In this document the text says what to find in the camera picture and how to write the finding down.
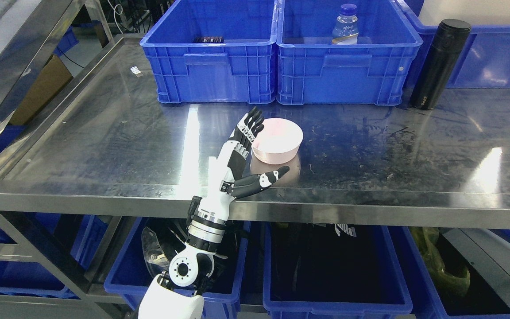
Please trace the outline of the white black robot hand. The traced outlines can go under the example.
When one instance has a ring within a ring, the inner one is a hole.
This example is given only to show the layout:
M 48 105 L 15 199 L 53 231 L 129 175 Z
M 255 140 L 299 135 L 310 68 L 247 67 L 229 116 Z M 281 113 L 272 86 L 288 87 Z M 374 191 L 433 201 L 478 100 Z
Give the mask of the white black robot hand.
M 261 193 L 273 186 L 289 166 L 277 170 L 243 176 L 252 144 L 264 129 L 263 112 L 257 107 L 243 115 L 209 169 L 206 198 L 201 200 L 198 215 L 210 222 L 224 224 L 229 217 L 229 205 L 239 199 Z

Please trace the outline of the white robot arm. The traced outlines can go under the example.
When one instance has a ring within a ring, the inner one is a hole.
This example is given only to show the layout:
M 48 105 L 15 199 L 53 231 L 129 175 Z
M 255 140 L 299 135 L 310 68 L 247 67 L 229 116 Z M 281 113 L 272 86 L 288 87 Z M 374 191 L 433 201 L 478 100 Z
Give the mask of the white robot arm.
M 156 275 L 137 311 L 139 319 L 200 319 L 206 284 L 215 270 L 214 256 L 223 240 L 233 198 L 194 197 L 187 218 L 184 250 L 168 271 Z

